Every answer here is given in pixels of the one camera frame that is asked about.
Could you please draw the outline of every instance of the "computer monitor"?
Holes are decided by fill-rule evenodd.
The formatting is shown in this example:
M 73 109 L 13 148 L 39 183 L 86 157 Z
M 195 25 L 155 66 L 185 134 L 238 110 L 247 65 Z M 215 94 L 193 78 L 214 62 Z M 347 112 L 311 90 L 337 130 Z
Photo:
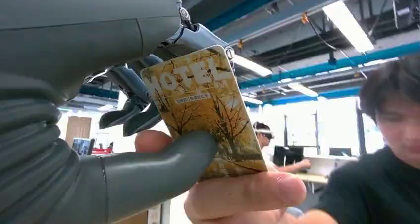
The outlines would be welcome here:
M 331 156 L 352 156 L 352 149 L 350 148 L 329 148 Z
M 291 165 L 303 160 L 303 147 L 289 146 L 286 154 L 286 165 Z
M 274 148 L 273 162 L 278 166 L 291 165 L 303 159 L 303 147 L 283 147 Z
M 94 139 L 79 138 L 76 137 L 73 139 L 73 150 L 75 150 L 79 155 L 90 155 L 92 154 L 93 145 L 95 143 Z

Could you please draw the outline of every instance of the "black cable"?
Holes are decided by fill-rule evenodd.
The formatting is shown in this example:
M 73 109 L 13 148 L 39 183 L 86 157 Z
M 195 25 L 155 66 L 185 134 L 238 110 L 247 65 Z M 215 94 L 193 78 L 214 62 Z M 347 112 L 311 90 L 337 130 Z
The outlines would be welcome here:
M 312 27 L 313 31 L 318 35 L 318 37 L 329 47 L 331 47 L 333 50 L 336 51 L 340 51 L 354 66 L 356 66 L 356 64 L 349 58 L 349 56 L 342 50 L 339 48 L 336 48 L 335 46 L 331 45 L 330 43 L 328 43 L 326 40 L 324 40 L 324 38 L 322 38 L 321 34 L 315 29 L 314 25 L 312 24 L 311 20 L 308 18 L 308 22 L 309 25 Z
M 339 48 L 337 48 L 337 47 L 335 47 L 335 46 L 333 46 L 333 45 L 331 45 L 330 43 L 328 43 L 326 40 L 324 40 L 324 38 L 321 36 L 321 34 L 315 29 L 315 27 L 314 27 L 314 25 L 312 24 L 312 22 L 311 22 L 311 19 L 309 18 L 309 17 L 307 17 L 307 19 L 308 19 L 308 22 L 309 22 L 309 25 L 312 27 L 312 29 L 313 29 L 313 31 L 318 35 L 318 37 L 327 45 L 327 46 L 329 46 L 329 47 L 331 47 L 333 50 L 336 50 L 336 51 L 340 51 L 349 61 L 350 61 L 350 63 L 351 64 L 353 64 L 353 68 L 356 68 L 356 67 L 358 67 L 351 59 L 350 59 L 350 57 L 342 50 L 342 49 L 339 49 Z M 363 73 L 363 71 L 361 71 L 361 70 L 359 70 L 359 72 L 360 72 L 360 74 L 362 74 L 363 75 L 363 77 L 365 78 L 365 79 L 367 79 L 368 77 L 365 75 L 365 73 Z
M 386 6 L 386 3 L 387 3 L 387 2 L 388 2 L 388 0 L 385 0 L 385 1 L 382 3 L 382 7 L 381 7 L 381 10 L 380 10 L 380 12 L 379 12 L 379 15 L 378 15 L 378 17 L 376 17 L 375 22 L 372 24 L 372 27 L 371 27 L 371 28 L 370 28 L 370 30 L 369 30 L 369 36 L 371 36 L 371 35 L 373 34 L 373 31 L 375 30 L 375 28 L 376 28 L 377 24 L 379 23 L 379 21 L 380 21 L 380 19 L 381 19 L 382 15 L 383 15 L 383 11 L 385 10 L 385 6 Z

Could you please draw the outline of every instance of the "black shirt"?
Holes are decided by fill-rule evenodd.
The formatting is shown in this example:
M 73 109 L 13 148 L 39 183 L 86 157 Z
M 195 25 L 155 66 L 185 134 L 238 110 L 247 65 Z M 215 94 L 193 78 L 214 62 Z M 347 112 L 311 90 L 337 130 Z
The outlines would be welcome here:
M 315 209 L 339 224 L 420 224 L 420 170 L 385 147 L 337 169 Z

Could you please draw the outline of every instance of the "blue pipe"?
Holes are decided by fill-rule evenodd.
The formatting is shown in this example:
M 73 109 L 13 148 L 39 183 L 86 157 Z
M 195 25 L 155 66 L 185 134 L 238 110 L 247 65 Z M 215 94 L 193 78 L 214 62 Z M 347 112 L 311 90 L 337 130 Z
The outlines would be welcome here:
M 354 64 L 364 64 L 364 63 L 369 63 L 371 61 L 380 60 L 380 59 L 390 59 L 390 58 L 400 57 L 402 55 L 411 54 L 415 52 L 420 52 L 420 41 L 404 44 L 404 45 L 389 48 L 389 49 L 378 50 L 372 53 L 366 53 L 366 55 L 355 56 L 349 59 L 347 58 L 340 59 L 337 61 L 336 65 L 331 65 L 328 62 L 326 62 L 326 63 L 322 63 L 322 64 L 318 64 L 318 65 L 314 65 L 314 66 L 310 66 L 310 67 L 306 67 L 302 69 L 284 72 L 281 74 L 273 74 L 270 77 L 245 81 L 245 82 L 239 83 L 239 88 L 249 89 L 249 88 L 260 86 L 262 90 L 265 84 L 277 82 L 286 78 L 296 78 L 296 77 L 314 75 L 317 73 L 322 73 L 322 72 L 327 72 L 327 71 L 331 71 L 335 69 L 354 66 Z
M 359 94 L 359 91 L 360 91 L 360 87 L 352 87 L 352 88 L 337 89 L 337 90 L 322 92 L 322 93 L 319 93 L 319 96 L 325 97 L 327 99 L 338 99 L 338 98 L 357 96 Z M 264 103 L 264 105 L 265 104 L 284 105 L 284 104 L 307 102 L 307 101 L 317 101 L 317 98 L 309 97 L 306 95 L 299 95 L 299 96 L 293 96 L 293 97 L 267 101 Z M 258 107 L 258 105 L 251 104 L 248 102 L 246 102 L 245 105 L 249 106 L 250 108 Z
M 118 99 L 118 95 L 119 95 L 117 91 L 94 88 L 94 87 L 90 87 L 86 85 L 83 85 L 82 88 L 80 88 L 79 93 L 103 97 L 103 98 L 110 98 L 110 99 Z
M 245 0 L 225 11 L 221 15 L 212 18 L 204 25 L 211 31 L 214 31 L 226 24 L 241 18 L 258 8 L 261 8 L 274 0 Z

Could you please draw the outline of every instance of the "fingernail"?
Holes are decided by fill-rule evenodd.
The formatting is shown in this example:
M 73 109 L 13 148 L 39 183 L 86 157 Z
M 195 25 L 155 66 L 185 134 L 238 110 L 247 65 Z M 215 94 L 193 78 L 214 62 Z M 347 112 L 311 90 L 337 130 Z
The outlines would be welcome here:
M 278 182 L 278 189 L 280 191 L 287 191 L 290 189 L 293 189 L 296 185 L 296 175 L 294 174 L 283 174 L 282 176 L 279 176 L 277 178 L 277 182 Z

